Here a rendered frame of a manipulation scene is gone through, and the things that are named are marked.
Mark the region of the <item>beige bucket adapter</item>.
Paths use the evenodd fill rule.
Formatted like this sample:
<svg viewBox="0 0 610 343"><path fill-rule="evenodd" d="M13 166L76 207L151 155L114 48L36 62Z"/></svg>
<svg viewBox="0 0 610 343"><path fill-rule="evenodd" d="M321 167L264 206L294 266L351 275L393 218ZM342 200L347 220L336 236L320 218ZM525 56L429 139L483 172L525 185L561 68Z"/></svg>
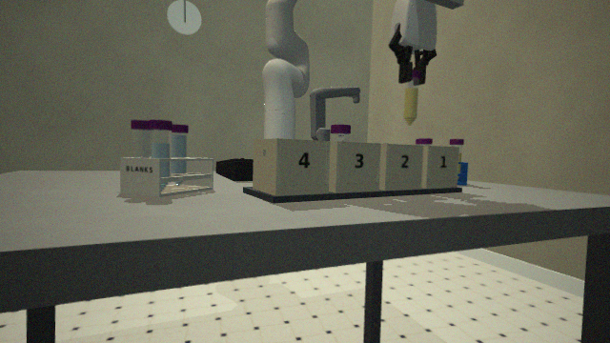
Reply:
<svg viewBox="0 0 610 343"><path fill-rule="evenodd" d="M419 190L423 145L381 144L379 189Z"/></svg>
<svg viewBox="0 0 610 343"><path fill-rule="evenodd" d="M459 147L423 146L422 189L458 187Z"/></svg>
<svg viewBox="0 0 610 343"><path fill-rule="evenodd" d="M254 139L253 189L275 196L329 193L330 145L331 141Z"/></svg>
<svg viewBox="0 0 610 343"><path fill-rule="evenodd" d="M329 192L378 192L380 143L333 141Z"/></svg>

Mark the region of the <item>blue tube rack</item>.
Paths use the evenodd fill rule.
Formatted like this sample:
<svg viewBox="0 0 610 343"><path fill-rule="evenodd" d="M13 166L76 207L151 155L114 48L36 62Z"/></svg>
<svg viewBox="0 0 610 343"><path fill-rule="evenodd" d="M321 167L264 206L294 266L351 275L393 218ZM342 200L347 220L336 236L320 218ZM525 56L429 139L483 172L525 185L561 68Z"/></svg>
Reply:
<svg viewBox="0 0 610 343"><path fill-rule="evenodd" d="M459 176L459 180L457 184L460 186L467 186L467 173L468 173L468 163L458 162L461 164L461 172L457 174Z"/></svg>

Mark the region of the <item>cream tube rack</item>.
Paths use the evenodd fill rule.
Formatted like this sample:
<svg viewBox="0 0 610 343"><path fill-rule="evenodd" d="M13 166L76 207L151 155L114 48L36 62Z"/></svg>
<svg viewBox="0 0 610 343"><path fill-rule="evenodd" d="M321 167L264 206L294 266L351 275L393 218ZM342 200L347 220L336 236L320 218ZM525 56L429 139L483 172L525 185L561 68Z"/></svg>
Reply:
<svg viewBox="0 0 610 343"><path fill-rule="evenodd" d="M161 161L187 161L187 173L171 173L171 177L161 177ZM161 191L161 183L175 181L183 181L183 183L181 186L168 185L163 192ZM213 158L121 157L120 159L120 193L164 197L213 189Z"/></svg>

